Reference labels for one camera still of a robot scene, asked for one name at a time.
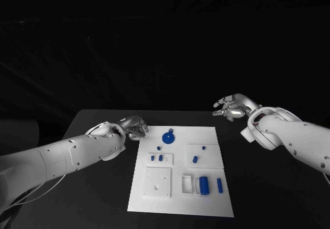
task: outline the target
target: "small blue piece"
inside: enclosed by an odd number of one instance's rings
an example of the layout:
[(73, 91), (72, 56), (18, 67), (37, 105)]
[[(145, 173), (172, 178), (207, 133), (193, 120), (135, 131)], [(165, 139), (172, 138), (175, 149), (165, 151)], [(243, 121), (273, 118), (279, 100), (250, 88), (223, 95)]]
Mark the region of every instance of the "small blue piece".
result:
[(198, 178), (198, 187), (200, 187), (200, 194), (201, 195), (208, 195), (210, 194), (210, 191), (208, 191), (207, 177), (200, 177)]
[(172, 129), (168, 129), (168, 132), (162, 134), (162, 142), (171, 144), (174, 142)]
[(219, 193), (223, 193), (223, 190), (221, 190), (221, 180), (217, 178), (216, 181), (217, 181)]
[(193, 163), (195, 163), (197, 162), (197, 156), (194, 156), (194, 158), (193, 158)]

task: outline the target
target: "black table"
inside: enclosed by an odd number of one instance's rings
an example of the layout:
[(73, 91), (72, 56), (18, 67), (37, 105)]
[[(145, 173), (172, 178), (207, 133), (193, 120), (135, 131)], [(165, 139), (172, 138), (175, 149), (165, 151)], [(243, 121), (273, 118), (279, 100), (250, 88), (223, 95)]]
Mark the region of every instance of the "black table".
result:
[(216, 127), (234, 218), (126, 212), (138, 149), (138, 142), (126, 139), (115, 159), (66, 175), (53, 190), (23, 206), (12, 229), (330, 228), (330, 186), (321, 173), (283, 147), (268, 151), (247, 143), (240, 136), (246, 118), (229, 122), (210, 112), (82, 110), (63, 139), (133, 114), (148, 125)]

